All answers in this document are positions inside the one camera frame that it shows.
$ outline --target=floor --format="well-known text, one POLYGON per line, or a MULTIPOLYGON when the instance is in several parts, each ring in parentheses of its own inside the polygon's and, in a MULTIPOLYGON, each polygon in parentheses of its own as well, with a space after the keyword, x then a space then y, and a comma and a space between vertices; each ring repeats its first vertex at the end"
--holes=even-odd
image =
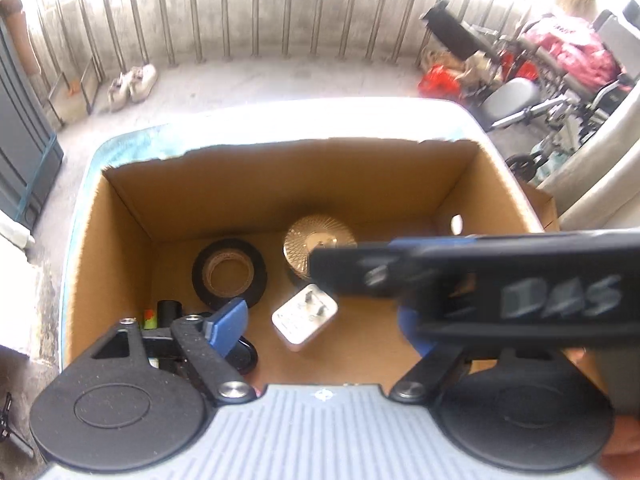
MULTIPOLYGON (((8 390, 14 395, 15 427, 31 439, 29 407, 57 374, 58 302, 66 242, 82 176, 98 146, 117 134, 246 103, 337 96, 416 96, 419 79, 420 74, 410 62, 390 65, 307 58, 209 61, 161 70, 146 102, 129 104, 116 114, 108 112, 103 85, 94 113, 59 133, 65 159, 33 232, 36 247, 28 257, 42 268, 35 338, 38 344, 30 360, 0 347, 0 394, 8 390)), ((504 156, 528 152, 540 138, 529 129, 513 127, 492 136, 504 156)), ((43 467, 40 457, 29 461, 12 444, 0 444, 0 472, 6 480, 34 478, 43 467)))

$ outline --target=white sneaker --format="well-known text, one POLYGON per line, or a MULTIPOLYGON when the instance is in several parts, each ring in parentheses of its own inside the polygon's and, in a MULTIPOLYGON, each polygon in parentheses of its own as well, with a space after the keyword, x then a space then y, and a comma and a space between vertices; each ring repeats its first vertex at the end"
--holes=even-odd
POLYGON ((155 66, 148 64, 143 67, 133 67, 130 74, 131 82, 129 83, 129 91, 131 93, 131 100, 135 103, 144 101, 156 84, 158 70, 156 70, 155 66))
POLYGON ((112 112, 122 110, 124 105, 127 104, 130 82, 131 72, 120 74, 113 80, 113 82, 111 82, 111 86, 109 86, 109 89, 107 90, 107 99, 109 101, 109 108, 112 112))

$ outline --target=pink bag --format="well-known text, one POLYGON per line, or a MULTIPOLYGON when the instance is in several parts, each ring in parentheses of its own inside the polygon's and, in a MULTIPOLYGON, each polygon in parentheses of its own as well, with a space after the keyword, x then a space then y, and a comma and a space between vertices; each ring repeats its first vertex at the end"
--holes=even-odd
POLYGON ((547 50, 558 65, 592 91, 620 74, 620 67, 611 53, 582 18, 542 18, 524 36, 547 50))

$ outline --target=screw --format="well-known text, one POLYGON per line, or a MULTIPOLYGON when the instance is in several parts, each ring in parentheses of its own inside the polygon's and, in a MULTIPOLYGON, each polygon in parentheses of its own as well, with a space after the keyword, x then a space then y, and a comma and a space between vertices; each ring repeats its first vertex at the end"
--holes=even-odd
POLYGON ((241 399, 249 395, 251 386, 242 381, 227 381, 226 383, 220 384, 218 391, 220 395, 227 399, 241 399))
POLYGON ((386 282, 389 272, 386 265, 377 266, 375 269, 371 269, 364 275, 364 282, 367 286, 377 286, 386 282))
POLYGON ((425 394, 424 386, 413 381, 400 381, 394 386, 394 391, 399 397, 407 400, 420 399, 425 394))

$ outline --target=white logo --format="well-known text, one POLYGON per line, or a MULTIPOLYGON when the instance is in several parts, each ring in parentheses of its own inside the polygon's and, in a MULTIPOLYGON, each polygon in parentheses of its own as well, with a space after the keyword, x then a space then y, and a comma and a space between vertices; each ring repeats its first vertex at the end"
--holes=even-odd
POLYGON ((580 279, 572 278, 548 292, 546 280, 526 278, 503 288, 500 317, 514 319, 536 311, 540 317, 596 317, 620 304, 622 293, 614 288, 619 282, 620 276, 614 274, 591 283, 584 292, 580 279))
POLYGON ((334 393, 331 390, 327 390, 326 388, 323 388, 322 390, 318 390, 316 391, 316 393, 314 393, 314 397, 318 400, 322 400, 322 402, 327 402, 333 396, 334 396, 334 393))

